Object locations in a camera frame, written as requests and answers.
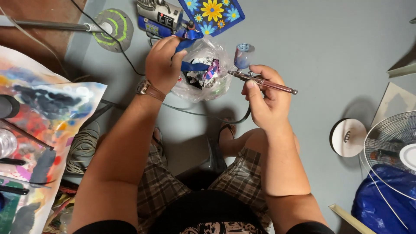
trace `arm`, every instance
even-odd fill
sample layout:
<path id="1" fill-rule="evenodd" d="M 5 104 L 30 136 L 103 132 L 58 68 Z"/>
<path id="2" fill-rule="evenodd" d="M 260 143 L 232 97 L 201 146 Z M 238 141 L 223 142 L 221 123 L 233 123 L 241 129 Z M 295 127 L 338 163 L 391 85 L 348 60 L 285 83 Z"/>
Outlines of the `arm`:
<path id="1" fill-rule="evenodd" d="M 284 85 L 279 74 L 270 67 L 252 65 L 250 70 Z M 254 123 L 267 136 L 261 157 L 261 182 L 275 232 L 284 234 L 303 222 L 327 225 L 316 199 L 310 194 L 309 181 L 287 119 L 291 94 L 259 87 L 251 81 L 246 83 L 242 94 L 250 101 Z"/>
<path id="2" fill-rule="evenodd" d="M 185 55 L 174 55 L 178 44 L 175 37 L 159 40 L 146 58 L 146 78 L 165 94 L 177 82 Z M 79 186 L 69 233 L 111 219 L 137 227 L 137 188 L 161 104 L 137 95 L 103 140 Z"/>

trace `watch face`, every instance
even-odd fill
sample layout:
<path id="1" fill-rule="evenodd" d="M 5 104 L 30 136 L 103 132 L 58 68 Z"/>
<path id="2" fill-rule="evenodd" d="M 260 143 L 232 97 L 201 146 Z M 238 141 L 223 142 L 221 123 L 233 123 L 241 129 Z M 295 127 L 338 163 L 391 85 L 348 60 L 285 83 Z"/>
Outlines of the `watch face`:
<path id="1" fill-rule="evenodd" d="M 146 87 L 146 80 L 141 81 L 138 85 L 137 85 L 137 90 L 136 93 L 142 93 L 144 92 Z"/>

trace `brown leather watch strap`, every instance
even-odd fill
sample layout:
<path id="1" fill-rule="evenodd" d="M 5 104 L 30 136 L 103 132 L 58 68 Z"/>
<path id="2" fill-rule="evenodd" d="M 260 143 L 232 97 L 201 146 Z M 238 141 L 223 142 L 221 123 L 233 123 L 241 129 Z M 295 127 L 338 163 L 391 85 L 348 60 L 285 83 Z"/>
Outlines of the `brown leather watch strap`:
<path id="1" fill-rule="evenodd" d="M 146 94 L 156 98 L 157 100 L 161 100 L 162 102 L 165 100 L 165 97 L 166 97 L 166 95 L 164 93 L 162 93 L 161 91 L 159 91 L 158 89 L 156 89 L 152 85 L 150 85 L 147 88 Z"/>

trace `black t-shirt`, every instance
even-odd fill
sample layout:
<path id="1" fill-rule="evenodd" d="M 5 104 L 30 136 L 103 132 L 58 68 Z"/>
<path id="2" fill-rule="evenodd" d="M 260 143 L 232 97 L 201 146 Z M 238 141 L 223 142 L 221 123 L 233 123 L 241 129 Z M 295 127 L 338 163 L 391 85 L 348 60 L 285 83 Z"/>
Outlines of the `black t-shirt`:
<path id="1" fill-rule="evenodd" d="M 266 234 L 250 207 L 220 191 L 189 193 L 166 207 L 150 227 L 149 233 Z M 133 225 L 119 220 L 89 224 L 74 234 L 136 234 Z M 287 234 L 334 234 L 327 226 L 307 222 L 292 227 Z"/>

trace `fingernail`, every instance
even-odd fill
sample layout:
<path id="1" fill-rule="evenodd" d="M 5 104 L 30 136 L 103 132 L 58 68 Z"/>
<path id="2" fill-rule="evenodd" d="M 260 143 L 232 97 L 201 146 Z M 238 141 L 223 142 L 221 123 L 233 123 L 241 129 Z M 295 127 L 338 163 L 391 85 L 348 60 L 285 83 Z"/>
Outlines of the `fingernail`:
<path id="1" fill-rule="evenodd" d="M 254 81 L 252 81 L 252 80 L 247 81 L 246 84 L 247 84 L 247 88 L 249 88 L 249 89 L 254 87 Z"/>

